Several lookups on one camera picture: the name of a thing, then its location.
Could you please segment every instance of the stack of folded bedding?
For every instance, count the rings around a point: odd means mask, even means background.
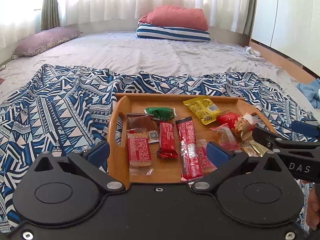
[[[210,41],[202,9],[160,6],[139,20],[136,36],[146,39]]]

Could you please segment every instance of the pink pillow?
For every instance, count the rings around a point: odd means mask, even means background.
[[[161,27],[185,27],[206,32],[209,27],[202,9],[159,6],[147,16],[147,23]]]
[[[67,27],[56,27],[43,31],[20,41],[16,47],[12,59],[28,56],[33,57],[46,50],[49,50],[61,43],[78,37],[81,32]]]

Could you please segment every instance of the patterned blanket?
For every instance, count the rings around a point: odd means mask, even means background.
[[[254,73],[220,73],[163,77],[140,72],[121,75],[109,69],[43,65],[32,80],[0,105],[0,231],[19,224],[12,195],[28,167],[42,151],[65,156],[88,149],[106,136],[115,93],[161,93],[244,97],[276,130],[292,140],[293,120],[314,122],[278,86],[267,87]],[[119,120],[117,139],[121,138]]]

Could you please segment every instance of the wrinkled bed sheet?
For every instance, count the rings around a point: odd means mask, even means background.
[[[138,39],[135,33],[89,34],[65,42],[34,57],[21,57],[9,62],[0,72],[5,78],[0,86],[0,101],[25,85],[43,64],[107,67],[117,73],[138,74],[144,70],[158,75],[204,74],[221,72],[255,72],[259,77],[278,83],[304,110],[317,112],[303,94],[298,83],[285,70],[263,58],[247,54],[243,47],[223,44]]]

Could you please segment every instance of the white wardrobe door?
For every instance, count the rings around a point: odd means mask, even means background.
[[[278,0],[271,47],[302,63],[308,50],[311,13],[312,0]]]
[[[301,63],[320,76],[320,0],[313,0],[310,32],[305,40],[306,56]]]
[[[276,22],[278,0],[257,0],[251,38],[270,46]]]

